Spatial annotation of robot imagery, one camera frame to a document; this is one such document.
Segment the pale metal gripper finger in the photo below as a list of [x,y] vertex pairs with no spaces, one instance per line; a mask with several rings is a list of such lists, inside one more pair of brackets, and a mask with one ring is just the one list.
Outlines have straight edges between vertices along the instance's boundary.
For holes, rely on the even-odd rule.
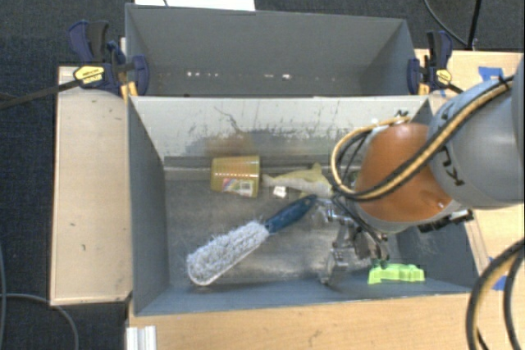
[[334,280],[337,260],[333,252],[329,252],[319,275],[319,280],[324,285],[331,285]]
[[341,248],[336,250],[336,276],[343,276],[350,268],[350,250]]

